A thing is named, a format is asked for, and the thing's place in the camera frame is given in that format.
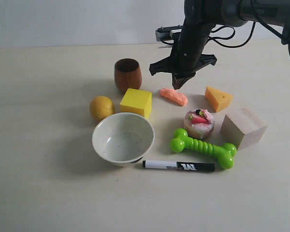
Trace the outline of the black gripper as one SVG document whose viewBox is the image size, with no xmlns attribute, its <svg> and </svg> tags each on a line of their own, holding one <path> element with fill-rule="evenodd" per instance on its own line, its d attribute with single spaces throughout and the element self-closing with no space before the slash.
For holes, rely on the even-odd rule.
<svg viewBox="0 0 290 232">
<path fill-rule="evenodd" d="M 172 73 L 172 86 L 178 90 L 196 75 L 197 70 L 209 64 L 215 65 L 215 55 L 202 53 L 213 26 L 212 23 L 184 23 L 170 55 L 150 64 L 150 74 Z"/>
</svg>

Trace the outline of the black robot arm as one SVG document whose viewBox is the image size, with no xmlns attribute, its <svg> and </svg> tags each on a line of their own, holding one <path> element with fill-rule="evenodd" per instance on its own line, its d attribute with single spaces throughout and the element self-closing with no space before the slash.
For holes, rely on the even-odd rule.
<svg viewBox="0 0 290 232">
<path fill-rule="evenodd" d="M 214 55 L 203 54 L 213 28 L 241 27 L 248 21 L 260 23 L 288 45 L 290 56 L 290 0 L 186 0 L 182 25 L 160 27 L 158 42 L 173 41 L 168 57 L 149 66 L 151 75 L 170 73 L 174 89 L 180 89 L 196 72 L 215 65 Z"/>
</svg>

